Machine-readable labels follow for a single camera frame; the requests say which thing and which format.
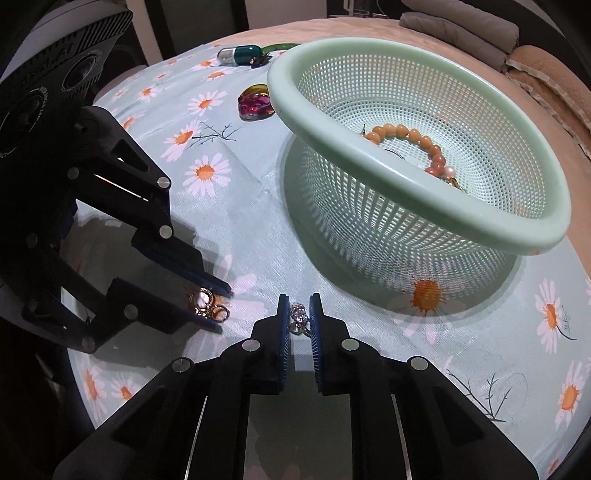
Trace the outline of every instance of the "green cord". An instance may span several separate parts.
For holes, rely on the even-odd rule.
[[[277,50],[289,50],[290,48],[297,47],[299,43],[276,43],[274,45],[269,45],[268,47],[264,47],[262,52],[264,54],[271,53],[272,51]]]

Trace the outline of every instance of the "light blue tablecloth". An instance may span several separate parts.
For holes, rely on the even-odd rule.
[[[568,239],[547,254],[511,260],[484,299],[443,293],[437,313],[425,313],[415,292],[390,297],[314,234],[295,187],[302,146],[292,133],[277,116],[240,120],[238,95],[265,83],[268,67],[220,68],[216,53],[201,46],[152,66],[98,102],[170,177],[177,236],[203,252],[235,296],[225,299],[223,335],[186,326],[167,336],[132,325],[95,355],[71,352],[95,426],[173,358],[202,361],[247,338],[280,293],[307,304],[320,292],[325,311],[384,356],[421,354],[437,365],[546,478],[591,414],[584,391],[591,284]],[[102,291],[119,275],[187,306],[195,287],[134,251],[133,233],[81,205],[64,256]],[[80,308],[66,294],[64,302]],[[245,478],[350,478],[348,401],[316,393],[310,342],[292,340],[285,393],[252,401]]]

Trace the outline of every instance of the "basket rim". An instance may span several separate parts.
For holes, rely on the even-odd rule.
[[[534,153],[544,179],[547,206],[538,219],[520,217],[450,188],[368,142],[329,117],[298,90],[310,66],[329,58],[370,54],[409,58],[442,70],[494,104],[519,130]],[[533,121],[487,80],[438,54],[376,38],[317,40],[285,52],[271,65],[267,85],[279,118],[320,155],[354,178],[424,219],[450,232],[517,255],[537,255],[556,246],[570,224],[569,188],[558,158]]]

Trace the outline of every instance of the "gray folded towel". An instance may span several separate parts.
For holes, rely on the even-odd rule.
[[[400,26],[431,35],[469,53],[499,72],[506,71],[507,54],[504,51],[445,18],[409,12],[402,14]]]
[[[507,53],[517,46],[517,25],[460,0],[402,0],[402,3],[415,12],[454,22]]]

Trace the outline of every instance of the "pillow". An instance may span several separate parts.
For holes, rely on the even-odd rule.
[[[523,45],[507,57],[507,65],[544,82],[591,131],[591,92],[559,59],[541,48]]]
[[[562,98],[550,87],[526,72],[511,69],[507,76],[522,86],[570,134],[591,160],[591,132]]]
[[[445,18],[410,12],[402,14],[399,25],[449,43],[499,72],[506,71],[507,54],[504,51]]]
[[[402,0],[402,3],[416,12],[454,22],[506,53],[511,53],[517,45],[517,25],[460,0]]]

